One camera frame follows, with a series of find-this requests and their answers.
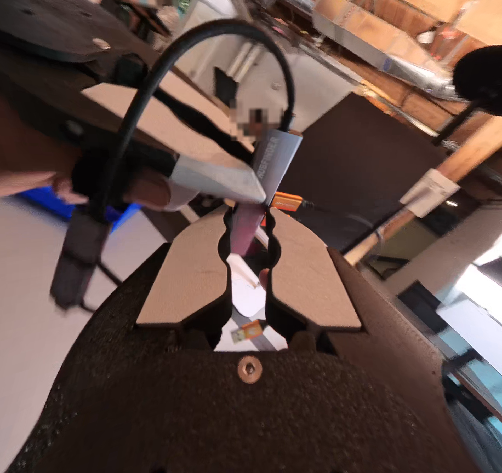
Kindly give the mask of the blue plastic bin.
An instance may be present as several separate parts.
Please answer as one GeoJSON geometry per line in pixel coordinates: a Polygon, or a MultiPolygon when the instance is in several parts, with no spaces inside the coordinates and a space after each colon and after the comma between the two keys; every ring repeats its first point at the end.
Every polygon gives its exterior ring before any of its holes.
{"type": "MultiPolygon", "coordinates": [[[[71,219],[72,213],[76,208],[82,207],[82,205],[77,206],[64,202],[55,195],[51,187],[30,189],[16,196],[65,221],[71,219]]],[[[118,207],[108,206],[106,209],[106,219],[111,223],[110,232],[115,232],[140,210],[141,206],[135,203],[122,204],[118,207]]]]}

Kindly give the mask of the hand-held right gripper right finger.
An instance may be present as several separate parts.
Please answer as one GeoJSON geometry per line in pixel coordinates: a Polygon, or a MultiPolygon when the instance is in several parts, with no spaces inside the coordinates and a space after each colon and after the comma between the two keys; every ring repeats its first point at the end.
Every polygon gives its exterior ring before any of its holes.
{"type": "Polygon", "coordinates": [[[305,326],[358,332],[361,321],[325,243],[279,209],[267,213],[267,299],[305,326]]]}

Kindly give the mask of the person's left hand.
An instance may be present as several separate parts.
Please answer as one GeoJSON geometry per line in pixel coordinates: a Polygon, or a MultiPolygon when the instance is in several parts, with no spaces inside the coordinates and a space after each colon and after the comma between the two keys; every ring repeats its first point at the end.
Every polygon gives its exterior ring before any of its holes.
{"type": "MultiPolygon", "coordinates": [[[[82,205],[88,198],[73,190],[71,172],[80,150],[59,143],[24,124],[1,97],[1,197],[41,187],[53,188],[67,204],[82,205]]],[[[139,174],[123,200],[156,211],[176,211],[171,186],[151,170],[139,174]]]]}

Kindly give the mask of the black round fixture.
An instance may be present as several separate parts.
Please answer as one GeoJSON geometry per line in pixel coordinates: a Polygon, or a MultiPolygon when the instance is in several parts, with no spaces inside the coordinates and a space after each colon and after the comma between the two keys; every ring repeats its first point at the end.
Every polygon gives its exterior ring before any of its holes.
{"type": "Polygon", "coordinates": [[[468,105],[432,140],[441,145],[478,110],[501,116],[501,45],[490,45],[463,56],[453,71],[456,93],[468,105]]]}

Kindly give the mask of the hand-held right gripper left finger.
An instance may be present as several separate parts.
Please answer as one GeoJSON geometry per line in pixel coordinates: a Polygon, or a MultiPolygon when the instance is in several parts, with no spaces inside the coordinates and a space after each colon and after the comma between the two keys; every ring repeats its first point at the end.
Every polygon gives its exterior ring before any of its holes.
{"type": "Polygon", "coordinates": [[[232,314],[229,223],[222,205],[196,220],[169,246],[137,317],[138,326],[222,328],[232,314]]]}

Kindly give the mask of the black cable wide orange plugs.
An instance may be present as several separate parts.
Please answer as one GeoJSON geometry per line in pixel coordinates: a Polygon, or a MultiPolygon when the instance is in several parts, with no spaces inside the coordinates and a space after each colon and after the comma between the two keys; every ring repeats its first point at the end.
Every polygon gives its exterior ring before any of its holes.
{"type": "MultiPolygon", "coordinates": [[[[268,244],[269,237],[267,234],[267,213],[271,208],[279,209],[281,212],[290,216],[290,213],[297,212],[301,207],[311,207],[304,198],[293,195],[286,194],[282,192],[276,192],[273,195],[272,204],[270,207],[265,208],[262,205],[241,205],[236,207],[233,212],[232,218],[232,232],[231,232],[231,251],[234,254],[244,256],[250,249],[250,245],[255,237],[255,233],[258,229],[263,229],[267,236],[267,265],[266,268],[269,270],[269,265],[272,259],[269,255],[268,244]]],[[[308,327],[301,323],[298,319],[294,319],[290,313],[282,311],[280,308],[272,305],[270,299],[267,299],[267,284],[265,287],[266,291],[266,301],[265,301],[265,315],[267,323],[272,327],[277,333],[284,337],[287,341],[299,331],[310,331],[313,332],[315,337],[319,337],[324,332],[348,332],[348,331],[321,331],[318,328],[308,327]]]]}

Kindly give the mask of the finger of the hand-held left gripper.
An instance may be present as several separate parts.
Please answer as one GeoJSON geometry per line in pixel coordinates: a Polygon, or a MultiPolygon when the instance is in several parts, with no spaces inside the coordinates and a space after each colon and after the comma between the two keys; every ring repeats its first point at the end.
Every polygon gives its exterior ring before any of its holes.
{"type": "MultiPolygon", "coordinates": [[[[136,89],[100,83],[81,93],[124,118],[136,89]]],[[[249,165],[183,125],[154,97],[139,119],[137,129],[179,155],[171,175],[178,186],[244,203],[265,201],[266,194],[249,165]]]]}
{"type": "Polygon", "coordinates": [[[235,136],[230,122],[230,110],[218,99],[203,93],[185,75],[168,73],[154,92],[154,98],[193,132],[217,144],[240,160],[251,160],[249,150],[235,136]]]}

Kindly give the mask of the black board wooden rim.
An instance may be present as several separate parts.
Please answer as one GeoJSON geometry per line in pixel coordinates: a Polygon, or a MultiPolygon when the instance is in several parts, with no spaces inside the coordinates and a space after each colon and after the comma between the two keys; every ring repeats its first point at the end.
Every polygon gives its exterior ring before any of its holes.
{"type": "Polygon", "coordinates": [[[279,191],[313,203],[296,219],[344,253],[397,213],[445,156],[420,131],[350,93],[303,132],[279,191]]]}

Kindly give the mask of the silver air duct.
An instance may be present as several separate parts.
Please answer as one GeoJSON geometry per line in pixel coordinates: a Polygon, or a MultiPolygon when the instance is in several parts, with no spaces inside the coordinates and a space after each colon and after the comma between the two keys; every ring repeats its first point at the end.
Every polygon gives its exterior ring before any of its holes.
{"type": "Polygon", "coordinates": [[[373,68],[432,97],[461,101],[453,74],[411,36],[348,0],[317,0],[312,24],[373,68]]]}

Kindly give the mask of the grey usb hub with cable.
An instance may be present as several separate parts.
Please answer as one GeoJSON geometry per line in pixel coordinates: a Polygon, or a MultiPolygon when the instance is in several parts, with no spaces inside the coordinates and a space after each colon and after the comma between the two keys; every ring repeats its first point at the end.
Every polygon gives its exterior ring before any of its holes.
{"type": "Polygon", "coordinates": [[[258,27],[243,20],[220,19],[182,34],[138,85],[116,143],[108,149],[85,150],[72,171],[73,186],[84,188],[89,205],[76,209],[70,220],[50,289],[55,304],[61,309],[86,308],[84,296],[92,274],[101,267],[101,253],[110,233],[107,207],[118,204],[142,167],[159,172],[180,187],[236,201],[230,248],[231,253],[245,255],[302,140],[290,132],[294,106],[295,86],[290,66],[276,43],[258,27]],[[160,90],[163,78],[186,52],[199,43],[225,35],[243,37],[266,48],[275,57],[286,84],[287,108],[279,128],[262,132],[251,160],[241,160],[241,153],[235,149],[240,143],[220,132],[208,118],[176,99],[168,102],[169,95],[160,90]],[[165,104],[185,125],[211,139],[229,158],[214,155],[211,159],[197,160],[180,153],[175,158],[133,142],[139,120],[152,97],[165,104]]]}

